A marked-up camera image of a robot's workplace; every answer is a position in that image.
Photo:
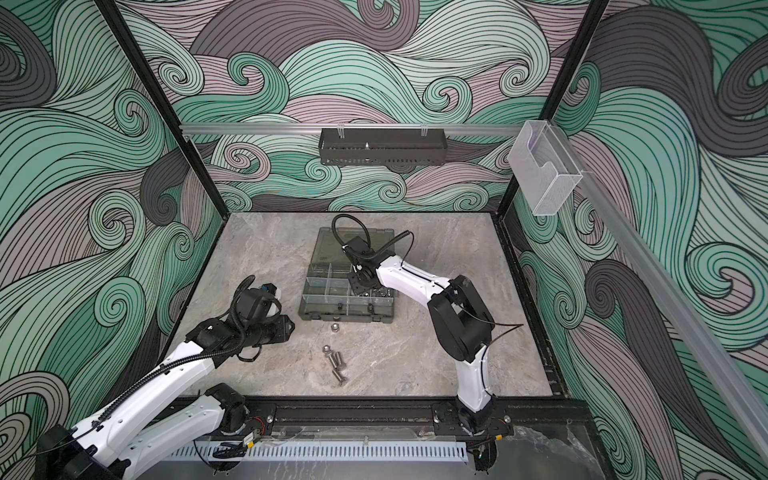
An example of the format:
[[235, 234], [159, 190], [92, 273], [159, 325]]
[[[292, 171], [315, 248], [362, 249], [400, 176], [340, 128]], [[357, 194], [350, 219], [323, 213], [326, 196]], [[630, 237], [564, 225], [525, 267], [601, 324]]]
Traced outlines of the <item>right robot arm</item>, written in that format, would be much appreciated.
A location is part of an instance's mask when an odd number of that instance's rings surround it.
[[348, 279], [353, 289], [393, 289], [424, 306], [442, 349], [454, 360], [458, 387], [457, 416], [462, 429], [479, 435], [488, 428], [493, 394], [487, 385], [488, 349], [496, 323], [471, 280], [453, 279], [419, 269], [400, 256], [350, 255]]

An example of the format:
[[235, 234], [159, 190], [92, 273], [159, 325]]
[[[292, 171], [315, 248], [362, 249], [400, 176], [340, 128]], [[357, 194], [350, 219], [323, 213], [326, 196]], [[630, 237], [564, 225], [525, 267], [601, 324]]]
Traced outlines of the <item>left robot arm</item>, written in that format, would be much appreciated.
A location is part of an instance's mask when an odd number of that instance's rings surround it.
[[238, 436], [253, 424], [243, 395], [225, 383], [160, 419], [189, 386], [242, 349], [287, 342], [286, 315], [238, 329], [211, 318], [195, 327], [166, 360], [106, 407], [66, 429], [56, 425], [38, 441], [36, 479], [136, 479], [172, 453], [208, 434]]

